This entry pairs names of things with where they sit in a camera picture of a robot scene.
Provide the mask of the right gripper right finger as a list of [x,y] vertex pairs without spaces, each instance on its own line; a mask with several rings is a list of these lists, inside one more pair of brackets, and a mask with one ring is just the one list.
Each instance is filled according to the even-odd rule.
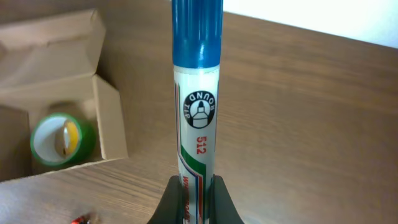
[[244,224],[223,178],[215,175],[210,189],[209,224]]

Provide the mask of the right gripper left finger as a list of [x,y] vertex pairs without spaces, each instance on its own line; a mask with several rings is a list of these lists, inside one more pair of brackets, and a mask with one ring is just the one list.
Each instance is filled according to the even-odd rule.
[[162,198],[147,224],[182,224],[183,190],[179,176],[173,175],[168,181]]

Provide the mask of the small yellow tape roll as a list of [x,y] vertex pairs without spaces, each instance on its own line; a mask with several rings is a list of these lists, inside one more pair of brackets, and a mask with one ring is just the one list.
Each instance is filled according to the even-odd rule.
[[80,142],[78,126],[72,120],[66,120],[55,133],[55,150],[62,156],[73,154]]

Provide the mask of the green tape roll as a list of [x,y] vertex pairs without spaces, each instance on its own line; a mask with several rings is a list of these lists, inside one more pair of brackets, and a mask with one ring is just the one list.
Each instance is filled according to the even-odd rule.
[[[79,129],[80,142],[76,151],[68,157],[62,157],[55,150],[55,133],[66,120],[72,120]],[[66,113],[53,113],[42,119],[34,128],[30,137],[33,156],[43,165],[59,167],[74,164],[87,159],[96,144],[93,125],[85,119],[77,119]]]

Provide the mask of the blue white marker pen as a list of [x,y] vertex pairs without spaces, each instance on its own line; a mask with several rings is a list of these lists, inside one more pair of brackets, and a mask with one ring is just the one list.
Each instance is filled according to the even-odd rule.
[[172,0],[182,223],[210,221],[222,27],[222,0]]

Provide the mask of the brown cardboard box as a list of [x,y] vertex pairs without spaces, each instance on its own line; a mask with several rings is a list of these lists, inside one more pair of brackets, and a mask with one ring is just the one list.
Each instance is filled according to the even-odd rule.
[[[95,9],[1,26],[2,181],[128,156],[120,94],[96,72],[105,34]],[[31,134],[53,113],[93,125],[87,159],[50,167],[33,156]]]

